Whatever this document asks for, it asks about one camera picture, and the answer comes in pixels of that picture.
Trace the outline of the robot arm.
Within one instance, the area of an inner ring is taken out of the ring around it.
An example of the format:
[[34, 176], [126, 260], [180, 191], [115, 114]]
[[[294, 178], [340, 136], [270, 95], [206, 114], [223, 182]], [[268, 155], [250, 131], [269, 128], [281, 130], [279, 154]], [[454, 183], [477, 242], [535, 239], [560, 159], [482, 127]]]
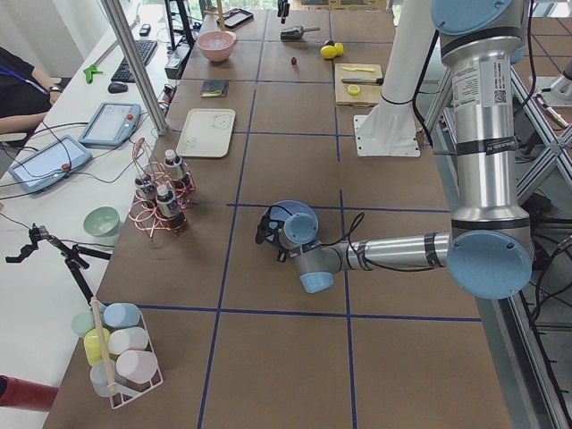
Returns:
[[528, 283], [534, 246], [517, 202], [510, 70], [524, 44], [521, 1], [407, 1], [403, 5], [374, 110], [357, 120], [363, 156], [404, 156], [415, 147], [414, 98], [435, 47], [451, 74], [459, 205], [448, 232], [324, 244], [312, 209], [298, 201], [269, 206], [257, 243], [277, 247], [299, 270], [305, 290], [332, 286], [336, 273], [376, 268], [414, 272], [445, 267], [460, 288], [505, 299]]

